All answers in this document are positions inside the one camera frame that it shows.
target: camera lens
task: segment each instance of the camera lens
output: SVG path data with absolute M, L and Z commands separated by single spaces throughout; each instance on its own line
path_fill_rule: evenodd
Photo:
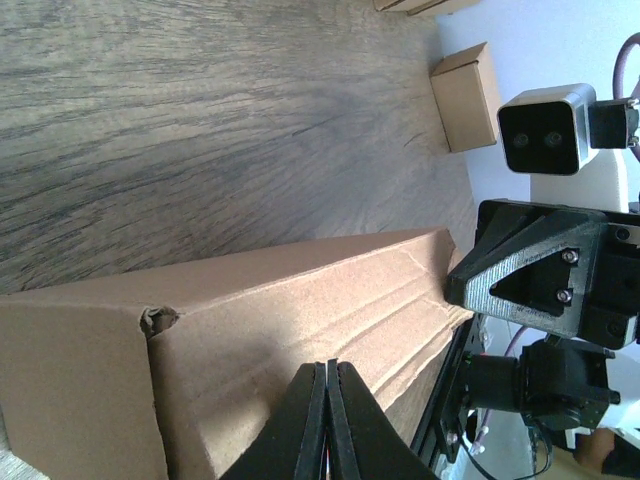
M 529 137 L 525 133 L 519 133 L 513 139 L 513 146 L 516 148 L 524 148 L 529 145 Z
M 551 132 L 544 137 L 544 144 L 549 148 L 556 148 L 562 145 L 562 135 L 558 132 Z

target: white camera housing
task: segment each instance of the white camera housing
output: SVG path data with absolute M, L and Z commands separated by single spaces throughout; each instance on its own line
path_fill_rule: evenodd
M 498 111 L 507 165 L 518 173 L 574 175 L 595 155 L 590 146 L 591 85 L 528 90 Z

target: black cable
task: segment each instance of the black cable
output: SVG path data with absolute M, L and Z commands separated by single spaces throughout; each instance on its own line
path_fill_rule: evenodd
M 533 427 L 535 429 L 535 431 L 537 432 L 539 438 L 542 440 L 542 442 L 544 443 L 544 447 L 547 451 L 547 461 L 544 464 L 544 467 L 542 468 L 542 470 L 533 473 L 532 475 L 526 475 L 524 477 L 518 477 L 514 480 L 528 480 L 530 478 L 535 478 L 538 475 L 542 475 L 543 473 L 545 473 L 547 470 L 549 470 L 551 468 L 551 465 L 553 463 L 553 443 L 551 442 L 551 439 L 549 438 L 549 435 L 547 435 L 544 430 L 540 427 L 540 425 L 535 424 L 535 426 Z M 467 455 L 469 456 L 469 460 L 471 460 L 471 463 L 473 464 L 473 466 L 476 468 L 476 470 L 478 470 L 478 472 L 480 472 L 482 474 L 483 477 L 485 477 L 487 480 L 498 480 L 496 477 L 494 477 L 493 475 L 491 475 L 489 472 L 487 472 L 482 465 L 480 465 L 478 463 L 478 461 L 473 458 L 473 455 L 471 455 L 471 451 L 469 451 L 469 447 L 467 446 L 466 443 L 464 443 L 464 431 L 462 429 L 462 424 L 458 425 L 458 430 L 459 430 L 459 436 L 460 436 L 460 445 L 462 445 L 462 448 L 465 452 L 467 452 Z

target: wooden floor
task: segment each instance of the wooden floor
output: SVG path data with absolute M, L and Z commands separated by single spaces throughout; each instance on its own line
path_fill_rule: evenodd
M 6 0 L 0 293 L 447 225 L 435 22 L 371 0 Z

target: cardboard box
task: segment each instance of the cardboard box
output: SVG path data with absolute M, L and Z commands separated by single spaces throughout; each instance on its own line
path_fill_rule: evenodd
M 442 60 L 431 85 L 452 152 L 497 142 L 502 100 L 486 42 Z
M 446 15 L 478 2 L 480 0 L 373 0 L 378 11 L 408 12 L 409 15 L 422 12 L 427 15 Z
M 53 480 L 215 479 L 335 357 L 387 409 L 469 317 L 442 298 L 457 259 L 446 230 L 404 231 L 2 297 L 11 447 Z

